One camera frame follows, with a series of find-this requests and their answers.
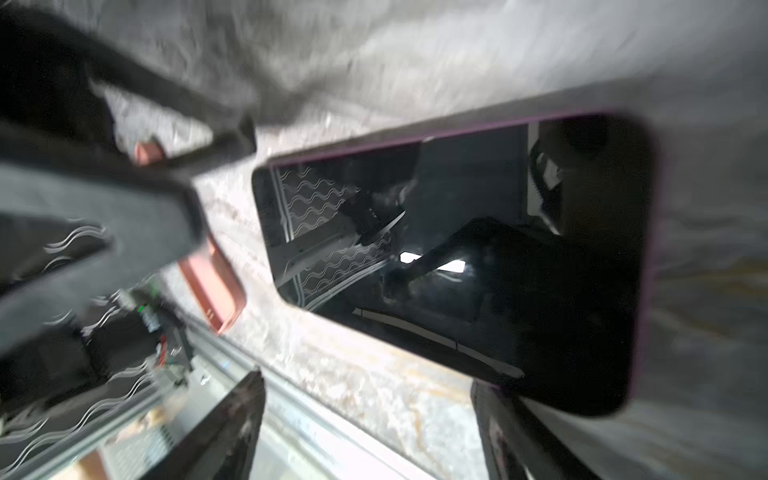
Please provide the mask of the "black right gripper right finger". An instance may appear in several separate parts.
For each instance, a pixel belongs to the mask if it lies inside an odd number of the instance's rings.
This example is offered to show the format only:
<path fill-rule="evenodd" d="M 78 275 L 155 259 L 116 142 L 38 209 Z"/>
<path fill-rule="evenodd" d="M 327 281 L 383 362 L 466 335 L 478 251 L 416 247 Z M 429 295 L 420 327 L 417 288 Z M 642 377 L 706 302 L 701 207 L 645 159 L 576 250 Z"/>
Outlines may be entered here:
<path fill-rule="evenodd" d="M 516 395 L 475 380 L 470 390 L 490 479 L 595 479 Z"/>

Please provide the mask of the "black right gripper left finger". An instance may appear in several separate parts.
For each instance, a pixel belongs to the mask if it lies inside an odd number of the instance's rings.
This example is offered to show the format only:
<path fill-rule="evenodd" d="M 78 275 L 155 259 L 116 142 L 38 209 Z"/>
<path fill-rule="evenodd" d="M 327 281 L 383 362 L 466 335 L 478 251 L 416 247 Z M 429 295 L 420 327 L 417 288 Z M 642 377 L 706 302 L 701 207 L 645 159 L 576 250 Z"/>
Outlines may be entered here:
<path fill-rule="evenodd" d="M 265 404 L 264 378 L 251 371 L 143 478 L 247 479 Z"/>

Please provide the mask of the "black smartphone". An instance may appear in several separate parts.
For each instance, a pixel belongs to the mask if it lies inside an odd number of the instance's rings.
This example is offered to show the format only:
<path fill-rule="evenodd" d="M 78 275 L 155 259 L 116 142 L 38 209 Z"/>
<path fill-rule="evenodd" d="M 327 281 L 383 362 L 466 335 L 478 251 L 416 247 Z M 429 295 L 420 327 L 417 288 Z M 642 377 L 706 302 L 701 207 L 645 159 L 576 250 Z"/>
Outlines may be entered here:
<path fill-rule="evenodd" d="M 257 167 L 287 304 L 587 417 L 630 390 L 655 146 L 592 113 Z"/>

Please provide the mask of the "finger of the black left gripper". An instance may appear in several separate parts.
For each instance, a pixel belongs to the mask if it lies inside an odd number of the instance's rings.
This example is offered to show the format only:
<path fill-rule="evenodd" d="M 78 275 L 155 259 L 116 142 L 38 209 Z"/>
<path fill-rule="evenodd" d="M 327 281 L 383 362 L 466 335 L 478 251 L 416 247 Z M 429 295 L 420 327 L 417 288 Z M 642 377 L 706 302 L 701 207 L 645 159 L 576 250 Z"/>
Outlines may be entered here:
<path fill-rule="evenodd" d="M 129 161 L 1 125 L 1 350 L 193 252 L 194 189 Z"/>
<path fill-rule="evenodd" d="M 148 68 L 66 19 L 1 8 L 1 119 L 194 177 L 253 156 L 253 118 Z"/>

